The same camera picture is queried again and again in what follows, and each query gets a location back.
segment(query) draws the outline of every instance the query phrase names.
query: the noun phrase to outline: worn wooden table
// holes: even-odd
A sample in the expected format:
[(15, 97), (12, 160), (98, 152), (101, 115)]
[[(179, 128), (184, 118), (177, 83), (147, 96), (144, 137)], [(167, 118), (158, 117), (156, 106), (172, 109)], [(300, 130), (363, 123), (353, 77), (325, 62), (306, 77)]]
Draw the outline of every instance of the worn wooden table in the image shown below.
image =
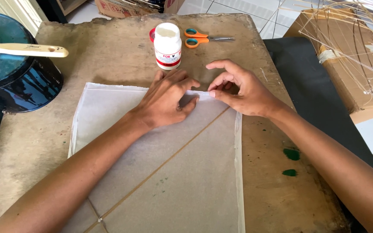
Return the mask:
[[(37, 41), (70, 51), (66, 58), (53, 59), (64, 74), (64, 87), (41, 109), (4, 116), (0, 127), (0, 215), (67, 158), (73, 115), (86, 82), (149, 87), (158, 67), (148, 32), (162, 22), (172, 22), (181, 31), (192, 27), (236, 38), (233, 43), (183, 47), (180, 68), (199, 79), (199, 90), (206, 90), (222, 72), (209, 71), (205, 65), (230, 58), (254, 71), (272, 93), (293, 106), (249, 15), (151, 14), (82, 24), (45, 22)], [(246, 231), (348, 232), (334, 193), (305, 156), (293, 161), (283, 154), (284, 148), (294, 147), (289, 138), (261, 117), (244, 116), (242, 124)], [(295, 169), (298, 175), (283, 175), (287, 169)]]

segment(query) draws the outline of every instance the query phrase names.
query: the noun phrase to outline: white glue bottle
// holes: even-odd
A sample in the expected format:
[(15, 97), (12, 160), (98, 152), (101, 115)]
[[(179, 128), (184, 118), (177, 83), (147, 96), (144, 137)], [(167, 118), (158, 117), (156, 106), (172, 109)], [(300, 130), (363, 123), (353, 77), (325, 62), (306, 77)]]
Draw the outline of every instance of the white glue bottle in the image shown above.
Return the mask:
[(155, 29), (156, 63), (164, 70), (172, 70), (181, 64), (182, 41), (175, 24), (162, 23)]

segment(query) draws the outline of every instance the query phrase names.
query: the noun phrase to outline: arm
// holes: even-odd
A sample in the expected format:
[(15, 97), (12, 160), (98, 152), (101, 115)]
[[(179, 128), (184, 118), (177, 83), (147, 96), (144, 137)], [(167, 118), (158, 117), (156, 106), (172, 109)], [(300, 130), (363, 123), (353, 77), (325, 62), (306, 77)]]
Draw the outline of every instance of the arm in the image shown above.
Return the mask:
[[(208, 69), (225, 68), (210, 84), (210, 95), (245, 115), (269, 118), (299, 147), (356, 219), (373, 232), (373, 168), (305, 121), (277, 99), (254, 73), (230, 60), (213, 61)], [(240, 91), (222, 91), (235, 83)]]
[(199, 82), (173, 69), (162, 71), (140, 104), (25, 193), (0, 217), (0, 232), (58, 232), (120, 156), (153, 128), (183, 121), (198, 98), (179, 99)]

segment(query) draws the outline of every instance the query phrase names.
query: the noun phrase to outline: white tile floor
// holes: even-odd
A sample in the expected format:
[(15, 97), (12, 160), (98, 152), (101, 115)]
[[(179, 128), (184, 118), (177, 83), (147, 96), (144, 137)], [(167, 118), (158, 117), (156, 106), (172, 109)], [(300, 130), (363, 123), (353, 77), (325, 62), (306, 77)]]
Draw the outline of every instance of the white tile floor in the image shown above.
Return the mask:
[[(309, 1), (312, 4), (298, 0), (185, 0), (178, 14), (247, 13), (253, 19), (262, 39), (271, 39), (282, 37), (286, 33), (298, 17), (297, 11), (317, 7), (319, 2)], [(67, 20), (78, 24), (96, 17), (108, 18), (98, 14), (94, 0), (89, 0), (67, 15)], [(356, 127), (373, 153), (373, 119), (357, 124)]]

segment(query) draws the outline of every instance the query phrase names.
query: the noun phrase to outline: green paint stain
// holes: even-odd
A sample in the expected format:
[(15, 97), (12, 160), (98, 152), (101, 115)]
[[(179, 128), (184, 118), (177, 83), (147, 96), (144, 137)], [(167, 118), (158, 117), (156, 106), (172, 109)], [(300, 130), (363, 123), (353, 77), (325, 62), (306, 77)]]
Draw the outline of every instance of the green paint stain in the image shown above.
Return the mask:
[(297, 172), (294, 169), (283, 171), (282, 174), (287, 176), (297, 176)]
[(300, 159), (300, 153), (296, 150), (284, 148), (283, 153), (287, 156), (288, 159), (291, 159), (293, 161), (298, 161)]

